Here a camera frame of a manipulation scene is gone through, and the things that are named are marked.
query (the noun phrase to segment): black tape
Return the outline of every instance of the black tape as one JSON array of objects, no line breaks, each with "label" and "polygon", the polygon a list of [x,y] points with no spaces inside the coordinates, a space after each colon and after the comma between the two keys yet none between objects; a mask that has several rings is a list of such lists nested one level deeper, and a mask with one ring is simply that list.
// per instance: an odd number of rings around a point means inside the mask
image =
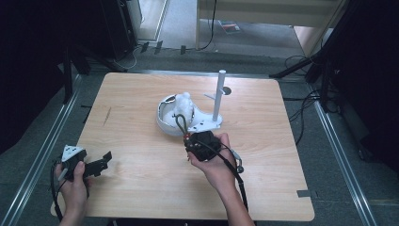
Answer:
[{"label": "black tape", "polygon": [[182,48],[180,48],[180,55],[185,54],[185,45],[182,45]]},{"label": "black tape", "polygon": [[162,40],[160,40],[160,41],[158,41],[158,43],[156,43],[155,54],[159,54],[159,52],[161,52],[162,43],[163,43]]},{"label": "black tape", "polygon": [[309,191],[309,190],[298,190],[296,192],[299,198],[304,198],[304,197],[311,197],[311,198],[317,198],[317,192],[315,191]]},{"label": "black tape", "polygon": [[143,44],[143,47],[141,48],[141,52],[140,53],[144,53],[147,51],[147,49],[149,48],[149,42],[147,41],[146,43]]}]

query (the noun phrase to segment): white object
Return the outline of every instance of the white object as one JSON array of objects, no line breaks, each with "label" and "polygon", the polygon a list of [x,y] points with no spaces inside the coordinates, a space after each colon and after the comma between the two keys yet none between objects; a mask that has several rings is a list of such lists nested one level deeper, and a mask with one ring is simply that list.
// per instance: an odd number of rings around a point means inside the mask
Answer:
[{"label": "white object", "polygon": [[64,153],[62,153],[62,162],[68,161],[68,159],[72,158],[75,156],[77,153],[82,152],[84,149],[81,147],[75,147],[75,146],[68,146],[65,145],[64,147]]},{"label": "white object", "polygon": [[[205,94],[215,101],[213,113],[200,111],[191,101],[191,96],[188,92],[170,95],[162,100],[158,105],[156,117],[156,121],[162,131],[172,136],[182,136],[183,132],[176,123],[176,116],[179,114],[184,115],[187,132],[189,133],[200,133],[220,128],[223,118],[218,112],[221,96],[225,94],[223,90],[225,76],[226,71],[220,70],[215,97]],[[182,118],[179,118],[179,124],[184,127]]]}]

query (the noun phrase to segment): handheld controller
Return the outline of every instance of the handheld controller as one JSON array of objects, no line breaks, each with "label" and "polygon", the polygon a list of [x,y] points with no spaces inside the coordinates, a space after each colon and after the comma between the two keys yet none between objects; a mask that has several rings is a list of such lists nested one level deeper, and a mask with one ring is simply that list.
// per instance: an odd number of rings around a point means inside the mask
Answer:
[{"label": "handheld controller", "polygon": [[220,140],[211,131],[192,134],[184,139],[184,146],[201,162],[211,160],[221,151]]}]

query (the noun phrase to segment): finger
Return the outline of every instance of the finger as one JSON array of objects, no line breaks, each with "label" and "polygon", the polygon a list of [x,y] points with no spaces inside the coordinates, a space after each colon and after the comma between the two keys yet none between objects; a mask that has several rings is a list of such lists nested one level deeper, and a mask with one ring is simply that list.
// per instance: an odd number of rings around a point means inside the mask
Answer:
[{"label": "finger", "polygon": [[94,185],[94,180],[92,180],[92,178],[85,178],[85,181],[88,187],[92,187]]},{"label": "finger", "polygon": [[61,175],[61,172],[62,172],[62,164],[56,164],[56,170],[54,172],[56,178],[58,178],[59,175]]},{"label": "finger", "polygon": [[79,161],[73,171],[74,181],[82,181],[83,182],[83,173],[85,173],[85,163]]},{"label": "finger", "polygon": [[229,135],[226,133],[215,135],[215,137],[220,139],[220,142],[224,145],[226,145],[228,148],[230,148],[230,141],[229,141]]},{"label": "finger", "polygon": [[187,152],[187,156],[191,160],[191,164],[194,165],[194,163],[199,162],[199,160],[197,159],[197,157],[193,153]]}]

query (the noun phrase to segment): wrist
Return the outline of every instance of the wrist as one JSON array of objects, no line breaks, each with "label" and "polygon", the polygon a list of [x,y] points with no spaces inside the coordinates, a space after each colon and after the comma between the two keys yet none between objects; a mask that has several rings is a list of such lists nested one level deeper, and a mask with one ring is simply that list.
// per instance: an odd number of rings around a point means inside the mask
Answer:
[{"label": "wrist", "polygon": [[62,218],[62,221],[59,225],[62,226],[67,226],[67,225],[81,225],[83,222],[83,219],[85,217],[85,213],[71,210],[65,211],[65,215]]}]

